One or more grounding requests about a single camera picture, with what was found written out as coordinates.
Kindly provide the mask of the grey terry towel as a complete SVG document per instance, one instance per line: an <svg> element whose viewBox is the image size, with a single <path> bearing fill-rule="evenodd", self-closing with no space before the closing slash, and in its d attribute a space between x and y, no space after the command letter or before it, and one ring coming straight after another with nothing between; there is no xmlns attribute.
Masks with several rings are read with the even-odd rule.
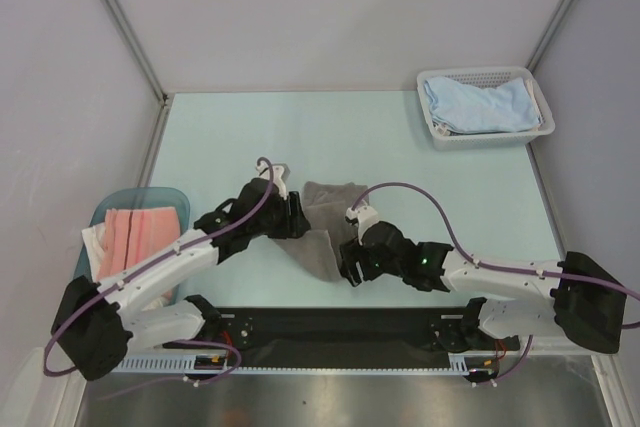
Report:
<svg viewBox="0 0 640 427"><path fill-rule="evenodd" d="M343 279L340 246L357 235L357 228L345 220L345 214L367 189L353 182L335 185L307 181L301 205L310 230L299 239L274 243L311 276L323 282L339 282Z"/></svg>

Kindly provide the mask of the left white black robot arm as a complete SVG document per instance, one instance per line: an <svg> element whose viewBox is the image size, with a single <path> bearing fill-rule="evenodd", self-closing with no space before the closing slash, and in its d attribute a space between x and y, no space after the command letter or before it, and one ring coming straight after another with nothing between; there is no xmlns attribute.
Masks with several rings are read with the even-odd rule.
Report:
<svg viewBox="0 0 640 427"><path fill-rule="evenodd" d="M106 376L137 350L183 341L211 346L220 323L203 298L156 309L149 304L246 250L255 238L299 239L309 229L298 192L254 178L238 197L202 215L176 241L134 267L99 282L73 279L54 318L51 342L87 381Z"/></svg>

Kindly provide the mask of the pink striped towel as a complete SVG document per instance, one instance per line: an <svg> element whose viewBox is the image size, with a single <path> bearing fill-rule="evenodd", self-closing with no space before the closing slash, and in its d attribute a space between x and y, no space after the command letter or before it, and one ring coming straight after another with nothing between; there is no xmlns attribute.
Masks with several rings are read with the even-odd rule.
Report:
<svg viewBox="0 0 640 427"><path fill-rule="evenodd" d="M103 222L106 255L98 280L135 266L181 235L174 207L108 209Z"/></svg>

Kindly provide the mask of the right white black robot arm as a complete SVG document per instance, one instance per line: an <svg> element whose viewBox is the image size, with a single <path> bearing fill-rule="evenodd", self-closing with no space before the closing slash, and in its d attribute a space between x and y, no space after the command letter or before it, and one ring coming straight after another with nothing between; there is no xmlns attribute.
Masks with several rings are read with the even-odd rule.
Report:
<svg viewBox="0 0 640 427"><path fill-rule="evenodd" d="M495 270L452 245L415 243L388 222L377 222L339 248L341 276L352 286L383 274L423 292L471 293L460 324L463 342L481 349L495 338L563 335L601 354L615 354L626 304L620 283L589 256Z"/></svg>

